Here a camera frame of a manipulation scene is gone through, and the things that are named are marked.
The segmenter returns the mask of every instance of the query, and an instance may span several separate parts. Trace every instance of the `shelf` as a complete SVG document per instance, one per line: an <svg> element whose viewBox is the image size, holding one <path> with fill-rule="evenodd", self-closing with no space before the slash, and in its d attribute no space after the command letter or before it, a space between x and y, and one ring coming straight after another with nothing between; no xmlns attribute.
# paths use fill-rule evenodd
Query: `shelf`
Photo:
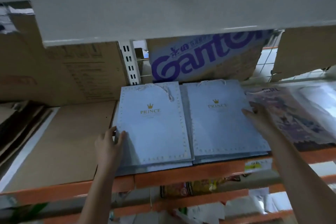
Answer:
<svg viewBox="0 0 336 224"><path fill-rule="evenodd" d="M333 161L336 158L336 147L323 150L301 152L301 156L308 164ZM114 180L112 191L124 192L133 190L135 188L141 189L147 187L169 185L179 182L228 177L231 175L242 174L246 173L246 162L265 158L271 158L271 156L209 163L199 166L183 167L152 173L116 177ZM14 197L17 200L18 206L30 205L57 200L66 200L73 197L86 195L90 189L91 183L92 181L60 184L31 190L0 193L0 195L9 195Z"/></svg>
<svg viewBox="0 0 336 224"><path fill-rule="evenodd" d="M327 184L336 183L336 175L328 175L321 177ZM274 184L269 186L270 193L283 192L285 187L283 184ZM226 202L233 200L239 197L245 197L249 195L248 189L227 191L212 193L200 196L190 196L178 199L161 199L157 202L151 204L140 204L132 205L126 207L120 207L114 209L114 214L116 217L122 217L126 215L133 215L139 213L146 213L150 211L162 211L162 210L172 210L180 207L189 207L194 205L202 205L213 202ZM278 213L269 213L265 215L253 215L243 218L235 218L232 220L221 221L221 224L248 224L248 223L257 223L267 220L278 219L286 215L291 214L292 211L281 211ZM73 224L79 218L80 213L71 214L66 216L59 216L53 218L44 219L44 224Z"/></svg>
<svg viewBox="0 0 336 224"><path fill-rule="evenodd" d="M336 23L334 0L29 1L45 46Z"/></svg>

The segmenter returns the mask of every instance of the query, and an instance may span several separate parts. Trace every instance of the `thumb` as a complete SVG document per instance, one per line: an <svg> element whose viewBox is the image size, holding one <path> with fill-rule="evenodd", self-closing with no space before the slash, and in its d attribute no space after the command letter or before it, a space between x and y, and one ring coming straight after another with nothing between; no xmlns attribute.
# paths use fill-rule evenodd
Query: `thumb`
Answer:
<svg viewBox="0 0 336 224"><path fill-rule="evenodd" d="M254 112L251 112L251 111L246 110L246 109L242 109L241 112L242 112L246 117L251 117L252 115L254 115Z"/></svg>
<svg viewBox="0 0 336 224"><path fill-rule="evenodd" d="M120 135L119 135L117 145L118 145L118 146L122 146L123 143L124 143L125 138L126 138L126 131L122 131L122 132L120 133Z"/></svg>

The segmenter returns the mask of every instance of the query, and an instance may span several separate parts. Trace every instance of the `white perforated metal post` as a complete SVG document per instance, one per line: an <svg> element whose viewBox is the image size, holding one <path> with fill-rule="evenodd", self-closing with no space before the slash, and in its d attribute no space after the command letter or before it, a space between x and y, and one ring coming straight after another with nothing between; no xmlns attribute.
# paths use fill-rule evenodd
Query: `white perforated metal post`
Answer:
<svg viewBox="0 0 336 224"><path fill-rule="evenodd" d="M123 55L128 80L131 85L141 84L140 72L137 63L137 57L133 46L133 41L118 41L121 53Z"/></svg>

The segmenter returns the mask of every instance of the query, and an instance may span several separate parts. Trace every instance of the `cartoon character illustration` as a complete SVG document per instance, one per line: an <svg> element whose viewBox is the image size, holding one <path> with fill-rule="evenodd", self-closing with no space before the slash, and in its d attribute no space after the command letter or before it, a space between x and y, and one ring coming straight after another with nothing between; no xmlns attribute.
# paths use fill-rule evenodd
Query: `cartoon character illustration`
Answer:
<svg viewBox="0 0 336 224"><path fill-rule="evenodd" d="M325 141L325 135L321 135L324 129L316 122L298 115L296 108L286 105L284 99L263 96L255 101L267 107L276 125L294 142Z"/></svg>

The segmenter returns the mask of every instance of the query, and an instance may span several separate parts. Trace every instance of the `white shelf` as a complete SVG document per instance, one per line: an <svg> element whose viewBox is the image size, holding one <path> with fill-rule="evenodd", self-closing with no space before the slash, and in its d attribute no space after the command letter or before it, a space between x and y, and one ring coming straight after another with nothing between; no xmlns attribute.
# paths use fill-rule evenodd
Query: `white shelf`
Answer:
<svg viewBox="0 0 336 224"><path fill-rule="evenodd" d="M30 1L45 46L336 24L335 0Z"/></svg>

